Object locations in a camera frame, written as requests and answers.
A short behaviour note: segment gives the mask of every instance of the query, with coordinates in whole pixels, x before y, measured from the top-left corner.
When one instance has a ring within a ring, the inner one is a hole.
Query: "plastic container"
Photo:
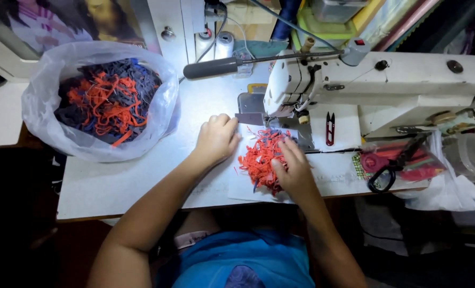
[[[346,23],[368,3],[369,0],[311,0],[311,7],[318,21]]]
[[[444,154],[456,173],[475,176],[475,134],[459,134],[457,139],[444,148]]]
[[[343,45],[349,39],[355,37],[357,32],[355,24],[350,20],[346,23],[322,23],[319,22],[312,10],[309,7],[305,7],[298,12],[296,16],[298,20],[298,25],[314,35],[318,36],[321,39],[328,41],[332,46],[339,47]],[[307,37],[304,33],[298,32],[295,29],[291,31],[291,36],[295,45],[295,48],[299,50],[296,42],[301,45],[305,43],[305,38]],[[316,48],[325,48],[328,47],[325,43],[316,41],[314,44]]]
[[[239,58],[241,60],[252,59],[252,56],[246,50],[244,52],[234,51],[232,53],[232,56]],[[252,75],[252,68],[253,68],[253,63],[243,64],[237,67],[237,73],[233,74],[232,77],[234,79],[248,78]]]

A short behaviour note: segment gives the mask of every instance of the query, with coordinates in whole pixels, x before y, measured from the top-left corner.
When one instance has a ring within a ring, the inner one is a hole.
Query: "white sewing machine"
[[[429,125],[432,116],[458,112],[475,97],[471,55],[369,52],[354,67],[337,56],[307,61],[275,63],[264,96],[267,116],[304,122],[323,103],[358,105],[362,135],[400,136],[393,127]]]

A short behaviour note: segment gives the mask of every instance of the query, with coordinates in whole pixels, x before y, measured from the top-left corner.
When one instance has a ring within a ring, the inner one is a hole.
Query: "person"
[[[92,41],[86,30],[47,0],[4,0],[0,19],[39,54],[64,43]]]
[[[161,267],[156,278],[151,278],[149,251],[190,188],[234,153],[241,139],[235,132],[237,123],[237,118],[220,114],[202,125],[192,153],[109,232],[94,261],[88,287],[152,287],[153,281],[155,287],[314,287],[304,240],[268,230],[192,238],[196,243],[180,253],[176,269]],[[272,166],[280,185],[305,214],[314,257],[329,282],[335,287],[366,287],[360,267],[330,219],[305,154],[288,138],[279,146],[289,169],[278,161],[272,161]]]
[[[127,22],[127,15],[117,0],[77,1],[79,15],[87,23],[93,39],[144,45],[144,39],[138,37]]]

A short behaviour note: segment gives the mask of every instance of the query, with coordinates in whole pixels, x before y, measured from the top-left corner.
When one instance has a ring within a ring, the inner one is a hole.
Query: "poster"
[[[1,0],[0,20],[39,55],[64,43],[96,40],[161,53],[156,35],[145,41],[129,1]]]

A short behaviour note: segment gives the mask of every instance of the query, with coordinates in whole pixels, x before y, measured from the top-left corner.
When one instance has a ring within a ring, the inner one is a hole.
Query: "fabric scrap pile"
[[[116,147],[143,132],[159,75],[135,58],[83,66],[60,83],[55,116],[63,124]]]
[[[285,169],[288,169],[284,154],[278,143],[284,141],[286,137],[291,137],[291,133],[288,130],[286,133],[283,133],[281,130],[267,129],[257,131],[255,136],[258,140],[254,146],[247,146],[246,149],[248,151],[246,155],[238,157],[238,161],[241,164],[240,169],[248,171],[248,175],[250,175],[254,185],[253,193],[255,193],[257,187],[266,186],[271,191],[271,194],[275,196],[276,193],[283,191],[283,189],[278,183],[275,170],[271,166],[271,160],[276,159],[280,161]]]

